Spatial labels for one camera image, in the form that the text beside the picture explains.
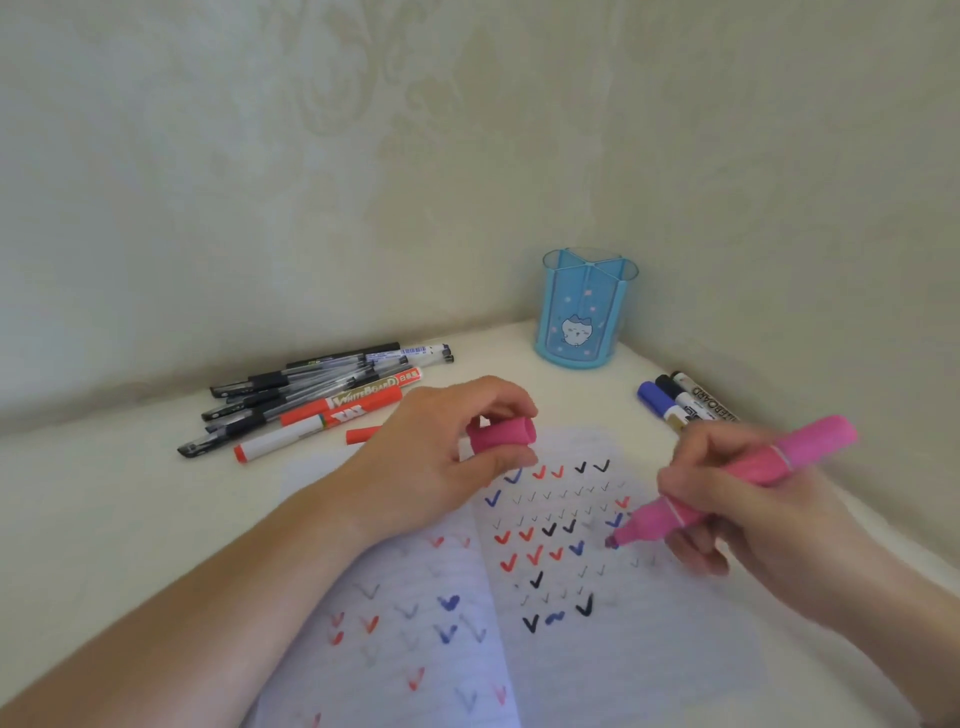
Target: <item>cartoon cat sticker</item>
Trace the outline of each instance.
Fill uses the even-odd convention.
[[[577,316],[571,316],[563,322],[564,341],[571,347],[582,346],[593,333],[593,326],[590,319],[581,319]]]

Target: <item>pen cap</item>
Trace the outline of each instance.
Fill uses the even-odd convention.
[[[682,386],[680,386],[667,375],[658,376],[654,383],[657,385],[657,388],[661,389],[663,393],[671,400],[676,400],[677,397],[686,391]]]
[[[856,442],[856,429],[846,417],[830,415],[791,432],[777,449],[797,470]]]
[[[468,425],[467,436],[473,453],[479,455],[498,445],[531,445],[537,442],[537,429],[529,417],[516,417],[486,427]]]
[[[349,429],[347,430],[347,444],[356,445],[357,443],[365,443],[371,439],[373,435],[376,434],[376,431],[380,429],[380,425],[374,425],[373,427],[360,427],[358,429]]]
[[[663,417],[670,407],[676,405],[676,403],[670,399],[670,396],[652,381],[643,382],[640,388],[636,390],[636,395],[661,417]]]

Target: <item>lined paper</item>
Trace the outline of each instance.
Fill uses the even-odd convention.
[[[284,495],[353,450],[298,463]],[[261,693],[253,725],[519,725],[469,506],[371,549],[337,581]]]
[[[539,465],[472,502],[523,725],[653,716],[755,686],[753,634],[708,580],[661,544],[603,547],[655,495],[612,439],[543,428],[535,450]]]

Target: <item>pen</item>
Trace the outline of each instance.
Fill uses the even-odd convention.
[[[682,386],[667,375],[660,375],[654,380],[663,393],[690,416],[690,419],[700,418],[701,420],[716,420],[717,416],[710,412],[706,407],[693,399],[693,395],[687,392]]]
[[[368,366],[369,365],[367,364],[357,364],[353,366],[347,365],[346,367],[340,367],[337,369],[318,370],[313,372],[312,376],[297,376],[296,378],[293,378],[293,381],[284,387],[265,389],[249,395],[228,397],[226,404],[206,410],[206,412],[201,414],[201,418],[206,421],[221,420],[227,415],[242,412],[243,410],[250,409],[251,407],[255,407],[257,405],[267,404],[268,402],[271,402],[271,400],[276,400],[277,398],[286,397],[289,400],[289,396],[294,392],[298,392],[306,389],[307,387],[312,387],[320,382],[334,379],[338,376],[349,374],[351,372],[360,372]]]
[[[398,356],[425,356],[428,354],[450,354],[450,347],[447,344],[435,344],[432,346],[411,347],[410,349],[401,349],[394,352],[374,352],[367,354],[367,361],[379,361],[380,359],[396,359]]]
[[[364,364],[362,367],[346,367],[345,369],[336,369],[332,370],[324,376],[320,376],[316,379],[306,379],[304,381],[298,381],[290,385],[293,387],[291,391],[284,395],[271,395],[267,400],[264,400],[256,407],[248,407],[246,409],[238,410],[230,415],[218,418],[207,422],[204,426],[204,429],[207,432],[213,432],[220,427],[228,425],[229,423],[237,422],[238,420],[243,420],[252,415],[254,409],[264,410],[272,409],[274,407],[279,407],[280,405],[286,403],[290,404],[290,407],[286,407],[284,412],[292,407],[300,406],[308,401],[313,400],[318,394],[324,395],[331,392],[343,391],[344,387],[349,386],[358,386],[360,383],[365,383],[373,381],[380,376],[380,373],[375,369],[373,364]],[[254,393],[249,395],[253,400],[256,398],[257,394]]]
[[[322,414],[331,409],[342,407],[344,404],[359,400],[374,392],[379,392],[381,389],[387,389],[393,386],[406,387],[423,378],[423,370],[420,367],[409,368],[407,364],[401,364],[397,368],[400,369],[399,372],[384,372],[383,374],[385,376],[377,381],[354,387],[353,389],[346,390],[346,392],[332,395],[322,400],[313,400],[297,409],[284,412],[280,416],[280,424],[283,426],[292,425],[307,417],[313,417],[314,415]]]
[[[241,463],[249,463],[260,455],[266,455],[276,449],[285,448],[307,435],[314,432],[330,429],[333,426],[353,420],[354,418],[373,412],[375,409],[386,407],[400,401],[403,397],[398,386],[387,387],[379,392],[366,395],[364,398],[345,404],[337,409],[324,412],[323,414],[308,417],[300,420],[293,425],[281,427],[265,435],[254,437],[245,443],[241,443],[233,449],[233,454]]]
[[[210,452],[211,450],[219,448],[220,446],[225,445],[241,435],[245,435],[252,430],[262,427],[266,423],[273,422],[287,410],[299,407],[301,404],[305,404],[311,400],[321,397],[328,397],[331,394],[337,394],[338,392],[352,389],[356,386],[359,386],[364,381],[376,380],[376,371],[370,371],[370,369],[372,369],[372,367],[369,367],[368,365],[368,369],[365,369],[358,375],[342,376],[339,379],[334,379],[331,382],[325,382],[317,387],[313,387],[308,390],[302,390],[295,398],[291,399],[290,401],[286,401],[283,404],[272,405],[269,408],[264,407],[263,409],[254,408],[250,410],[250,414],[244,417],[242,420],[225,423],[222,426],[217,427],[217,429],[213,432],[206,434],[204,437],[199,437],[192,442],[184,443],[177,448],[177,452],[183,455],[183,457],[197,457],[198,455],[203,455],[207,452]]]
[[[684,427],[689,424],[690,420],[699,419],[696,415],[691,417],[680,406],[674,404],[670,396],[652,381],[643,382],[640,388],[636,390],[636,395],[656,415],[663,417],[663,421],[670,425],[678,435],[683,432]]]
[[[448,361],[448,360],[449,359],[447,359],[447,354],[444,354],[444,353],[432,354],[426,357],[419,357],[418,368],[422,369],[423,367],[428,367],[431,364],[437,364],[441,361]],[[378,362],[377,366],[384,366],[389,364],[392,361],[395,361],[395,360],[384,359]],[[331,406],[330,403],[327,402],[326,400],[312,400],[301,407],[298,407],[296,409],[292,409],[286,412],[283,415],[283,417],[280,418],[280,422],[284,426],[289,426],[307,417],[313,417],[314,415],[319,415],[321,412],[325,412],[327,409],[329,409],[330,406]]]
[[[343,356],[338,359],[327,359],[316,364],[302,367],[291,367],[289,369],[278,369],[275,372],[268,372],[263,375],[253,375],[244,381],[234,381],[231,384],[219,384],[210,387],[210,394],[218,399],[229,397],[231,395],[248,395],[253,392],[259,392],[263,389],[275,389],[284,387],[291,381],[309,375],[324,369],[337,369],[344,366],[357,366],[364,363],[362,353]]]
[[[720,470],[765,487],[855,442],[853,425],[840,415],[831,415],[791,432],[774,445],[748,452]],[[660,496],[637,508],[604,543],[607,548],[617,548],[633,541],[659,541],[707,515],[675,498]]]
[[[325,354],[324,356],[314,356],[311,359],[301,359],[300,361],[291,361],[289,362],[284,369],[296,369],[297,367],[308,367],[311,364],[319,364],[322,361],[328,361],[329,359],[342,359],[344,356],[353,356],[354,354],[362,353],[379,353],[379,352],[395,352],[400,348],[400,342],[391,341],[387,344],[377,344],[373,347],[364,347],[363,349],[354,349],[352,352],[340,352],[340,353],[331,353]]]

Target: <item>table surface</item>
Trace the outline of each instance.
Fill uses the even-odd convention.
[[[429,369],[426,383],[485,374],[516,381],[540,407],[540,425],[606,427],[636,474],[653,479],[676,436],[635,392],[662,370],[622,345],[602,369],[562,369],[534,353],[533,337],[531,323],[447,337],[456,363]],[[199,434],[210,402],[202,391],[0,439],[0,703],[264,516],[287,463],[344,442],[344,431],[332,430],[247,466],[229,449],[183,459],[176,447]],[[960,592],[960,573],[847,500],[902,559]],[[731,598],[759,635],[766,682],[655,724],[916,725],[897,691],[848,644],[789,613],[742,570],[730,580]]]

